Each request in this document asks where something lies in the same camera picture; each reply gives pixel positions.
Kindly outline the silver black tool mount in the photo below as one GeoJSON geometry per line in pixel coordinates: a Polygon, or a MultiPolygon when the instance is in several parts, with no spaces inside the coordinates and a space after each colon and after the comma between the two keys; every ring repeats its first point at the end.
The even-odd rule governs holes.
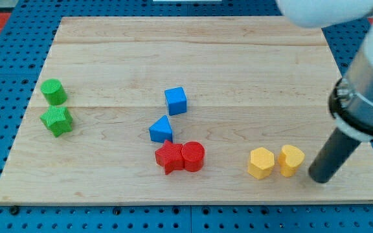
{"type": "Polygon", "coordinates": [[[373,140],[373,64],[363,49],[335,84],[328,107],[342,133],[360,142],[373,140]]]}

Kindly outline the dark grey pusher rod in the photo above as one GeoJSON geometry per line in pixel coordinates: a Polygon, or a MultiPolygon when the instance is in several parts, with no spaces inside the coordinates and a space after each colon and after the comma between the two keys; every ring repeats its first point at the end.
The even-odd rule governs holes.
{"type": "Polygon", "coordinates": [[[335,128],[308,169],[317,183],[327,183],[361,144],[335,128]]]}

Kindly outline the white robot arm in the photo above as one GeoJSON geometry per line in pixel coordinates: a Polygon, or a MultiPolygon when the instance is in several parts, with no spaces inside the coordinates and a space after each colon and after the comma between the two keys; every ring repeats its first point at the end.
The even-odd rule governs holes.
{"type": "MultiPolygon", "coordinates": [[[[373,16],[373,0],[277,0],[293,24],[323,28],[373,16]]],[[[335,84],[328,108],[336,128],[309,167],[310,177],[327,183],[362,142],[373,140],[373,25],[345,75],[335,84]]]]}

